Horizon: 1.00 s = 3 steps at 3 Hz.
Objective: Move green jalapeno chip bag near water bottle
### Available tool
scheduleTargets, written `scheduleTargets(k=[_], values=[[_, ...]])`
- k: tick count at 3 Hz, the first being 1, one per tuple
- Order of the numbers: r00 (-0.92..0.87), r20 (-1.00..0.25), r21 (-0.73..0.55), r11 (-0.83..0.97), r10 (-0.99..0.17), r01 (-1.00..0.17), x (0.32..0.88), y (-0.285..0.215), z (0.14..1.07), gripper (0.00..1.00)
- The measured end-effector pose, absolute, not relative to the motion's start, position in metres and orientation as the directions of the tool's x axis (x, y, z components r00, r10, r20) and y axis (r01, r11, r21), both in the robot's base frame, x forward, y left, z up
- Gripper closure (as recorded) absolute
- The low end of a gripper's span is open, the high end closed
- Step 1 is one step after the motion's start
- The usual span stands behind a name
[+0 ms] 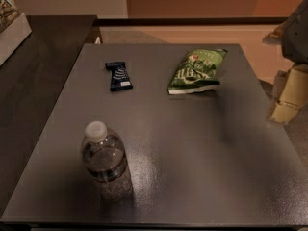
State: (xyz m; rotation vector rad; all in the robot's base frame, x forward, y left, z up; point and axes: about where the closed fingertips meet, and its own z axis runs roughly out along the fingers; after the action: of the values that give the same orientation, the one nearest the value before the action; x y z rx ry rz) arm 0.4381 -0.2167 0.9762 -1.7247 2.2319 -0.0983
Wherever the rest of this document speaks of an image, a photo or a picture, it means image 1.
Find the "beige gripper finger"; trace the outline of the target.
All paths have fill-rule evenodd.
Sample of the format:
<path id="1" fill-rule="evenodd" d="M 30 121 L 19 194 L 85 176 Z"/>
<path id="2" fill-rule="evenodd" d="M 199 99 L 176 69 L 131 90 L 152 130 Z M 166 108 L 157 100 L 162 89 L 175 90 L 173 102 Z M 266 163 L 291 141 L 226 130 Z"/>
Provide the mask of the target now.
<path id="1" fill-rule="evenodd" d="M 298 113 L 298 109 L 287 104 L 274 103 L 269 110 L 269 119 L 281 123 L 288 124 Z"/>

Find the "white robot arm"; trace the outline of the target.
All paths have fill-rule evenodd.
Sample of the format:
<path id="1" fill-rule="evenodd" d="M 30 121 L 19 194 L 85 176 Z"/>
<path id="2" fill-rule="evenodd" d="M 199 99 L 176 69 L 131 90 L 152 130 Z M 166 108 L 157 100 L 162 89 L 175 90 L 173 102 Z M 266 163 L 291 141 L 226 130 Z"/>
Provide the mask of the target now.
<path id="1" fill-rule="evenodd" d="M 269 119 L 287 124 L 308 101 L 308 0 L 303 0 L 287 19 L 281 47 L 283 57 L 294 65 L 276 75 Z"/>

